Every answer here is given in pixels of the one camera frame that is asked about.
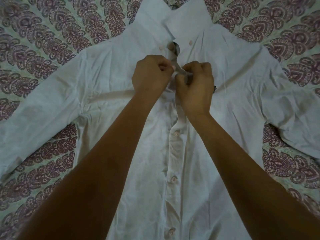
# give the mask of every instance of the bedsheet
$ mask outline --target bedsheet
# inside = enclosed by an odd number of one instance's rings
[[[0,0],[0,123],[58,67],[121,34],[142,0]],[[178,6],[187,0],[163,0]],[[320,99],[320,0],[205,0],[213,23],[261,42],[288,79]],[[0,185],[0,240],[14,239],[73,168],[77,132],[66,126]],[[265,125],[266,172],[320,218],[320,167]]]

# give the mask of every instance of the shirt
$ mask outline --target shirt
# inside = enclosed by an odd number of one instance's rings
[[[172,43],[178,56],[168,49]],[[180,70],[194,60],[210,62],[217,86],[210,114],[260,166],[265,123],[289,145],[320,157],[319,99],[290,83],[266,48],[212,24],[203,0],[177,10],[143,0],[123,34],[84,49],[1,124],[1,175],[72,121],[76,165],[133,96],[131,77],[148,54]],[[174,87],[172,80],[146,120],[107,239],[250,239]]]

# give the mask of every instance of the person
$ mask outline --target person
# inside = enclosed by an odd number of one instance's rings
[[[193,73],[193,80],[186,85],[184,76],[176,75],[177,97],[251,238],[319,239],[319,220],[269,177],[210,115],[214,103],[211,65],[194,61],[183,69]],[[137,63],[132,99],[41,205],[18,240],[106,238],[148,114],[173,73],[171,62],[163,56],[148,55]]]

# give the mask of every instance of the person's left hand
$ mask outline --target person's left hand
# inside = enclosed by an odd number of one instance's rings
[[[134,70],[132,76],[134,90],[158,99],[167,87],[173,72],[170,60],[160,55],[147,55],[138,61]]]

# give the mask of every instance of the person's right arm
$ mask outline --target person's right arm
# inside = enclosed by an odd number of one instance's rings
[[[211,65],[194,61],[183,69],[193,73],[189,86],[183,75],[176,76],[183,110],[252,239],[320,239],[320,221],[258,166],[210,115],[214,92]]]

